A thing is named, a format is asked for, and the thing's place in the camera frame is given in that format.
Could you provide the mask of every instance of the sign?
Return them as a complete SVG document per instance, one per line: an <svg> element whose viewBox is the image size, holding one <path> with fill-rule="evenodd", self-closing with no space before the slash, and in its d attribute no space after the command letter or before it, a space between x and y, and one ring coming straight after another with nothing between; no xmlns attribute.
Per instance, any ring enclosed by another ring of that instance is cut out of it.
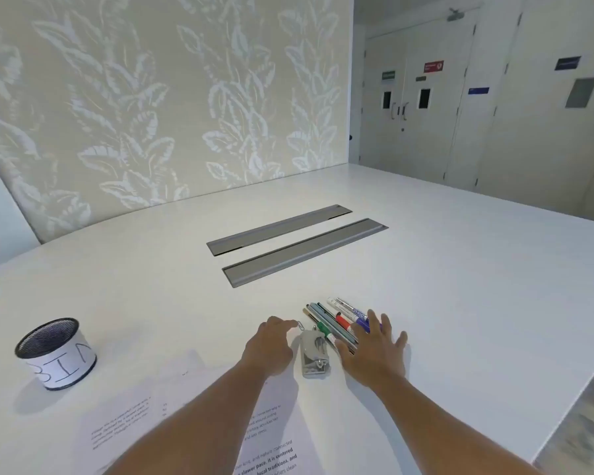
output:
<svg viewBox="0 0 594 475"><path fill-rule="evenodd" d="M489 90L490 90L490 87L469 88L469 95L486 95L486 94L488 94Z"/></svg>
<svg viewBox="0 0 594 475"><path fill-rule="evenodd" d="M442 69L445 66L445 61L444 60L440 60L440 61L432 61L429 63L425 63L424 64L424 72L425 73L433 73L435 71L442 71Z"/></svg>
<svg viewBox="0 0 594 475"><path fill-rule="evenodd" d="M578 68L578 62L581 61L580 56L572 56L570 58L559 58L557 66L554 71L561 70L576 70Z"/></svg>

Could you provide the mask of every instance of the wallpaper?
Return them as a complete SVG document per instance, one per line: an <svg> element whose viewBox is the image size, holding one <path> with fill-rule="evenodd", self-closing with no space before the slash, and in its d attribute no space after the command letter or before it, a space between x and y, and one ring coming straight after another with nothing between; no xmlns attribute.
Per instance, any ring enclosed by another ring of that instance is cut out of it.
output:
<svg viewBox="0 0 594 475"><path fill-rule="evenodd" d="M348 161L352 0L0 0L0 176L42 241Z"/></svg>

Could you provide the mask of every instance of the mesh pen holder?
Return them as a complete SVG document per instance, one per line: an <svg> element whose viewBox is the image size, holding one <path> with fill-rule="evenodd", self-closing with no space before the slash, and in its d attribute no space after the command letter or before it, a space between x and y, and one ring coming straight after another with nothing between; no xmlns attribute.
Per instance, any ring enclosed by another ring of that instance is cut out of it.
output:
<svg viewBox="0 0 594 475"><path fill-rule="evenodd" d="M94 368L97 355L79 331L76 319L57 319L37 327L16 345L23 360L47 390L62 390Z"/></svg>

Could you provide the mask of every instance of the table surface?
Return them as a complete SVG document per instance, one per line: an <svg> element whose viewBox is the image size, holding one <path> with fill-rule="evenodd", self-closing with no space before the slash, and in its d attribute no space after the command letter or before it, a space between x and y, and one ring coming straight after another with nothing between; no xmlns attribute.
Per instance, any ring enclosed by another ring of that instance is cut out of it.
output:
<svg viewBox="0 0 594 475"><path fill-rule="evenodd" d="M217 257L206 246L337 203L353 213ZM389 229L235 289L221 270L368 217ZM329 296L388 313L409 333L412 383L527 460L594 375L594 222L341 165L136 211L2 265L0 473L70 473L86 410L191 348L206 365L235 362L261 319L306 324L305 304ZM66 316L99 361L46 392L13 348ZM417 472L337 357L324 380L299 365L326 473ZM357 438L369 450L348 450Z"/></svg>

